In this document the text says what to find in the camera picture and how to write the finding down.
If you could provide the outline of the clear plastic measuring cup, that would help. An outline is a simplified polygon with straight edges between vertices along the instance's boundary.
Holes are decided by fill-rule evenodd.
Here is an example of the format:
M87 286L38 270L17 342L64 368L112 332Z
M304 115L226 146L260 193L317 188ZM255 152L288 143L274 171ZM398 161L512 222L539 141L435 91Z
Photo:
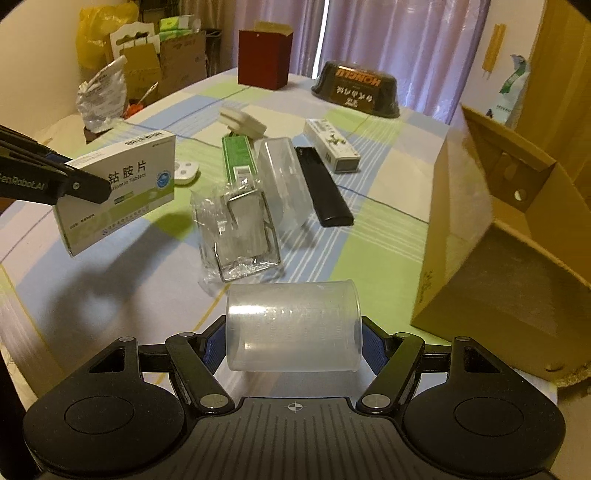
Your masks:
M352 280L235 284L225 314L228 368L243 372L355 372L363 327Z

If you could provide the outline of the white medicine tablet box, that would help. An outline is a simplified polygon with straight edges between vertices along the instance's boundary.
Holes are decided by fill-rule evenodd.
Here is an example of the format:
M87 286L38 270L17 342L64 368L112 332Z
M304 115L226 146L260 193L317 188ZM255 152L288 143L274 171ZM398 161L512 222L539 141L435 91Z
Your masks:
M174 199L176 136L158 130L102 147L70 162L106 180L108 198L96 204L61 197L54 215L66 250L76 256L123 226Z

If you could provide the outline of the metal hook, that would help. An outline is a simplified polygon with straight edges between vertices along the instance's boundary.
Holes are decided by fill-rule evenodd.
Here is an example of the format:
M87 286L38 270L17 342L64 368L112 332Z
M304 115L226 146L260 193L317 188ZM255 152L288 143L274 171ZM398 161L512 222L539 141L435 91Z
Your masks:
M200 254L199 285L211 293L280 266L280 245L266 194L252 180L191 194Z

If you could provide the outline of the white remote control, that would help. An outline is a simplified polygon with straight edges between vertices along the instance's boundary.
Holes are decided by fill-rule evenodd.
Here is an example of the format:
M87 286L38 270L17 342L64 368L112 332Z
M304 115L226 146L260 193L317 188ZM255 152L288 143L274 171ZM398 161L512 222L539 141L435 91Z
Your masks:
M194 161L174 162L174 184L185 186L191 184L199 175L199 165Z

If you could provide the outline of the green white mouthwash box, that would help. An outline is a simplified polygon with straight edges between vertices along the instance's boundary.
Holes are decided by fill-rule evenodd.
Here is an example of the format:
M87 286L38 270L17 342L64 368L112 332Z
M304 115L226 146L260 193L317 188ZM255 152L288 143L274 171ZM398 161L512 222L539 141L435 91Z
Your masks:
M230 133L221 139L222 155L228 183L242 185L257 175L249 137Z

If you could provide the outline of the black item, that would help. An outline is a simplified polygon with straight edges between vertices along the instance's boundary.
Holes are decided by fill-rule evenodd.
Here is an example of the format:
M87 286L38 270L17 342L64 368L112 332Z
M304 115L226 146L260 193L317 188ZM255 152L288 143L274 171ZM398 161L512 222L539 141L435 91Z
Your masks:
M315 148L296 147L287 137L264 138L256 142L256 169L280 234L301 229L311 214L325 228L355 222Z

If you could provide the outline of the white power adapter plug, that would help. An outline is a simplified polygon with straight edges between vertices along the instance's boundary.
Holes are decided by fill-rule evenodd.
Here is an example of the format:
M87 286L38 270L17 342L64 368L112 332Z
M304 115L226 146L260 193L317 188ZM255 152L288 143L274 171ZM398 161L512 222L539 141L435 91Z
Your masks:
M219 121L228 127L231 132L237 135L245 135L250 139L263 138L264 133L266 133L266 125L262 122L242 110L231 107L221 107L219 109Z

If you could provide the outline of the white ointment box with bird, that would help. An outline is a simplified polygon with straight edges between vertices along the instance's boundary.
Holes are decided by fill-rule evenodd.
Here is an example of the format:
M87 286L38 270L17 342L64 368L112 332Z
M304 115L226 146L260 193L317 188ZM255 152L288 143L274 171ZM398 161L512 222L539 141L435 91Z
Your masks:
M349 140L325 119L307 119L304 136L335 174L355 173L361 156Z

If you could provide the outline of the crumpled silver foil bag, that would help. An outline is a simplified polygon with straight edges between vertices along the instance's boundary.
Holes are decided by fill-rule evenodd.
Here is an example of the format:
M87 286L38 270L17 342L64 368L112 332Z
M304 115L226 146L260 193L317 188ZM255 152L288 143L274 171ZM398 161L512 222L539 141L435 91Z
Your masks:
M79 85L75 106L84 126L92 133L111 129L122 116L127 98L125 56L113 60L89 81Z

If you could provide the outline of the yellow plastic bag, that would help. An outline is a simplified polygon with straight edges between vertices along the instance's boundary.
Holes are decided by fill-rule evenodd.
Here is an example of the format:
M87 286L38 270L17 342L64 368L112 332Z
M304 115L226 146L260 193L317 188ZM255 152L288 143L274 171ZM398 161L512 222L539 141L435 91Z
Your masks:
M106 38L138 17L139 8L134 1L81 9L75 40L79 66L88 71L100 69L105 63Z

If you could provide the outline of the large open cardboard box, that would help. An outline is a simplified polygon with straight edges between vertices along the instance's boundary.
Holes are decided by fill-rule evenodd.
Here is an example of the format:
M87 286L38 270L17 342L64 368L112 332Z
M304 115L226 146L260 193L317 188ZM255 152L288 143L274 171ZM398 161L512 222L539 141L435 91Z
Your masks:
M566 387L590 376L590 211L564 168L465 109L434 168L412 323Z

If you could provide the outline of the dark red paper bag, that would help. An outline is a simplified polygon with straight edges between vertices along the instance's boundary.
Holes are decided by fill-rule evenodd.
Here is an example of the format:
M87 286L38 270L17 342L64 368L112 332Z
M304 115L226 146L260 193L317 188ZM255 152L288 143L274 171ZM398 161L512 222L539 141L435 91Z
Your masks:
M238 32L238 83L267 90L287 85L294 30L287 24L257 21Z

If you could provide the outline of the black Honglu food container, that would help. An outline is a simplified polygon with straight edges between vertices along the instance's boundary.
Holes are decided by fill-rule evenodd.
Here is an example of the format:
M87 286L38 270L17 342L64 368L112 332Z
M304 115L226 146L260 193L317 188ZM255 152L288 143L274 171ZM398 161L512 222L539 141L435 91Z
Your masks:
M383 118L398 118L398 82L394 76L355 64L328 61L311 93L322 100Z

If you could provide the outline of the green white snack bag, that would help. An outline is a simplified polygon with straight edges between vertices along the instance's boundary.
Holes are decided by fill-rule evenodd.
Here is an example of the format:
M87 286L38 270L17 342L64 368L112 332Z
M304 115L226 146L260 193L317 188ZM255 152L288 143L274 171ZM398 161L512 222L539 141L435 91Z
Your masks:
M486 111L487 117L506 127L515 123L531 72L530 63L524 56L512 54L511 59L515 70L505 80L493 105Z

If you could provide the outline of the purple curtain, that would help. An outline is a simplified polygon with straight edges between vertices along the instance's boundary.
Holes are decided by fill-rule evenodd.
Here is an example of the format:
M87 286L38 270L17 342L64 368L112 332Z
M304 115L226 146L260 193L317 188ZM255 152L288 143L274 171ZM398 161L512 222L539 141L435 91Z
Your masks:
M230 38L256 22L294 31L290 72L315 77L328 61L388 73L404 107L452 120L489 11L487 1L228 1Z

